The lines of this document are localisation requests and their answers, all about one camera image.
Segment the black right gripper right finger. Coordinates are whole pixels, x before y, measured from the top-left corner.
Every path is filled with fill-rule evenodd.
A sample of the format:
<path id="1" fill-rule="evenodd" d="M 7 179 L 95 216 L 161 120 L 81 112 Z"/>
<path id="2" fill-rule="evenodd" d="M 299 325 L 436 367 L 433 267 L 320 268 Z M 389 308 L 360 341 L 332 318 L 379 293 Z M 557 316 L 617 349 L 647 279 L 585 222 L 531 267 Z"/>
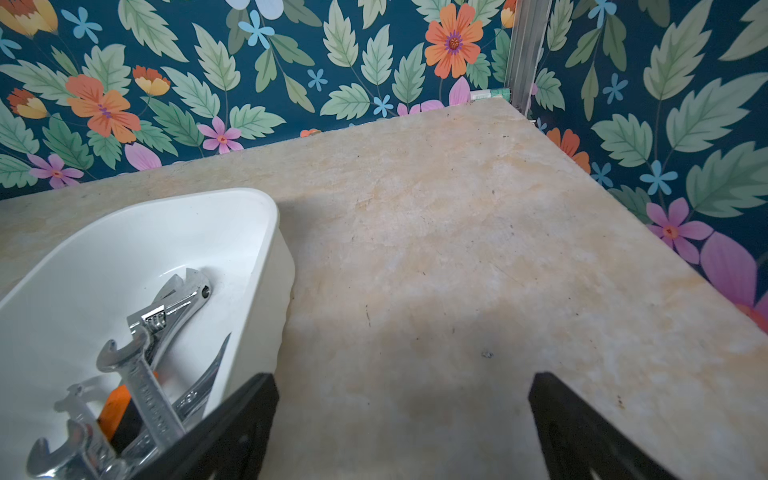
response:
<path id="1" fill-rule="evenodd" d="M 551 372 L 538 372 L 528 394 L 551 479 L 673 479 Z"/>

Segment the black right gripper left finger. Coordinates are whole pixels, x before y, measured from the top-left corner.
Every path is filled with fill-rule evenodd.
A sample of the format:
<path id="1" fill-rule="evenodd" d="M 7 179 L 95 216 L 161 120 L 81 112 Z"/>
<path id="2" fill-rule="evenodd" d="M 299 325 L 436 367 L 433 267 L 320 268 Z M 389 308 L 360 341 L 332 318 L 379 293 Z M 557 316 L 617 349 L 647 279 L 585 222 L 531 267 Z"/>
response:
<path id="1" fill-rule="evenodd" d="M 136 479 L 256 479 L 279 401 L 271 373 L 254 375 Z"/>

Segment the small silver open-end wrench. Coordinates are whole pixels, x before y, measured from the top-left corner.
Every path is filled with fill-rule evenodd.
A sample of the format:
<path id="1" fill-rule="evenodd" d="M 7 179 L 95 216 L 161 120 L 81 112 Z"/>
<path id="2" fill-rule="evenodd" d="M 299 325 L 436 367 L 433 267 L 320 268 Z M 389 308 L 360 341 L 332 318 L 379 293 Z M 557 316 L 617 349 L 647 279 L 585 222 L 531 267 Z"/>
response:
<path id="1" fill-rule="evenodd" d="M 194 414 L 205 406 L 218 374 L 224 353 L 227 349 L 229 339 L 230 334 L 225 337 L 216 357 L 205 372 L 173 403 L 175 413 L 184 425 L 187 424 L 187 421 Z M 156 443 L 145 426 L 141 428 L 137 437 L 121 452 L 121 458 L 126 462 L 130 469 L 129 477 L 134 476 L 137 472 L 148 466 L 158 455 L 159 451 L 156 447 Z"/>

